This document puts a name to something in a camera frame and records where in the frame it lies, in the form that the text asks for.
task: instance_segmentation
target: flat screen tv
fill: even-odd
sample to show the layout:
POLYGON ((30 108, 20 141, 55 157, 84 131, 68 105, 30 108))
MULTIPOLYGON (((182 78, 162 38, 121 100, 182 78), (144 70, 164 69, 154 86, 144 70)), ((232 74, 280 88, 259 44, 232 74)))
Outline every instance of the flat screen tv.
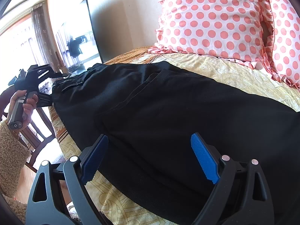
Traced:
POLYGON ((72 14, 56 39, 68 71, 79 74, 103 60, 95 40, 88 0, 76 6, 72 14))

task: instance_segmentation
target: finger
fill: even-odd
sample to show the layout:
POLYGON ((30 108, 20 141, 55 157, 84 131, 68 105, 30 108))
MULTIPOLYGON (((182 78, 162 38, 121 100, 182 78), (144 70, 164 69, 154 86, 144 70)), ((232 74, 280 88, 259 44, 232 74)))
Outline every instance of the finger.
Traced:
POLYGON ((19 98, 19 97, 22 97, 26 95, 26 90, 24 91, 17 91, 16 93, 14 93, 14 95, 12 96, 12 98, 10 99, 10 104, 9 104, 9 109, 8 109, 8 117, 7 117, 7 120, 9 121, 10 118, 11 118, 11 113, 14 109, 14 106, 16 104, 16 100, 19 98))
POLYGON ((30 105, 30 104, 23 104, 23 108, 24 108, 24 110, 27 109, 27 110, 31 111, 31 114, 33 113, 34 108, 33 108, 32 105, 30 105))
POLYGON ((25 96, 26 95, 26 90, 24 91, 17 91, 12 98, 10 99, 10 101, 16 101, 19 97, 25 96))
POLYGON ((28 124, 30 124, 31 123, 31 111, 30 110, 28 110, 28 109, 26 109, 26 108, 24 108, 24 112, 26 113, 26 115, 27 115, 27 118, 25 119, 25 121, 24 121, 24 123, 23 123, 23 126, 27 126, 28 124))
POLYGON ((37 108, 37 104, 34 99, 27 99, 26 103, 32 105, 33 109, 37 108))
POLYGON ((34 99, 35 103, 38 102, 38 96, 36 94, 33 95, 33 99, 34 99))

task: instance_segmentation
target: fuzzy sleeve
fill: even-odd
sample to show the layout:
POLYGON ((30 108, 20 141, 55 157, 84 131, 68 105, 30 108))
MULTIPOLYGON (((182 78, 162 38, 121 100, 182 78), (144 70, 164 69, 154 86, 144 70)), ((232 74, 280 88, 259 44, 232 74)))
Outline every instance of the fuzzy sleeve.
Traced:
POLYGON ((6 197, 5 195, 4 198, 16 216, 25 224, 27 204, 22 204, 21 202, 10 197, 6 197))
POLYGON ((13 136, 6 122, 0 122, 0 188, 4 195, 13 198, 29 156, 30 151, 13 136))

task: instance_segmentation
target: ceiling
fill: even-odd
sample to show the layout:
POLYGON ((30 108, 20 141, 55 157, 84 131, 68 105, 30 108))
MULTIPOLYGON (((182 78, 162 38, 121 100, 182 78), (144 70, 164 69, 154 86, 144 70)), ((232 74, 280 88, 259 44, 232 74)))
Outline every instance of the ceiling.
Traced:
POLYGON ((11 0, 4 12, 4 16, 0 19, 0 34, 12 23, 28 14, 32 6, 43 1, 45 0, 11 0))

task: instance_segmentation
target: patterned bedspread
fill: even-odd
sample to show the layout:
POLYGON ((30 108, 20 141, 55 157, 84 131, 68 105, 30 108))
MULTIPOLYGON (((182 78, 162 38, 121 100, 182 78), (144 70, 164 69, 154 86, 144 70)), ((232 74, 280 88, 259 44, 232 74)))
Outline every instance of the patterned bedspread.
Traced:
MULTIPOLYGON (((148 47, 133 50, 106 64, 146 64, 168 61, 177 67, 210 77, 217 82, 234 86, 250 94, 272 98, 297 112, 300 111, 300 93, 296 89, 288 87, 285 83, 274 81, 258 70, 210 56, 181 53, 155 55, 148 54, 147 50, 148 47)), ((49 107, 49 111, 57 140, 65 158, 79 155, 81 153, 79 148, 66 131, 54 107, 49 107)), ((274 121, 278 121, 279 126, 284 124, 284 119, 277 119, 275 115, 274 121)), ((258 123, 257 128, 263 128, 263 123, 258 123)), ((86 189, 98 210, 103 212, 115 225, 174 224, 131 201, 98 171, 93 181, 88 182, 86 189)))

